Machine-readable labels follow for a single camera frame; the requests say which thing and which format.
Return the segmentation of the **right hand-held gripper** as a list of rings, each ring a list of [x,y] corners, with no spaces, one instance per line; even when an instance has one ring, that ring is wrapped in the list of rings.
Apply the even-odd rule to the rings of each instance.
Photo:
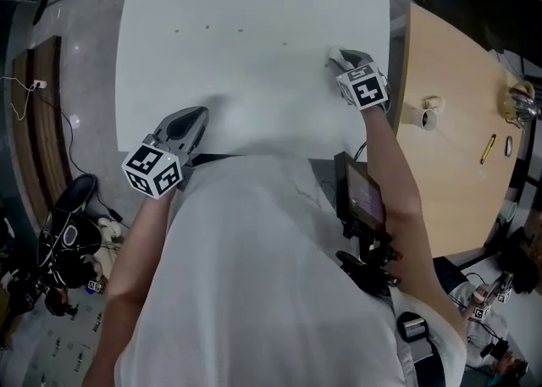
[[[360,112],[377,106],[390,109],[390,88],[386,76],[373,58],[364,52],[330,48],[328,65],[343,99]]]

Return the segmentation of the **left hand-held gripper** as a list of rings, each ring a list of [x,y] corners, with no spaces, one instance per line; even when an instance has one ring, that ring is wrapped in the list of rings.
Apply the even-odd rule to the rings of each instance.
[[[206,108],[187,108],[164,118],[122,163],[131,188],[154,199],[182,190],[208,120]]]

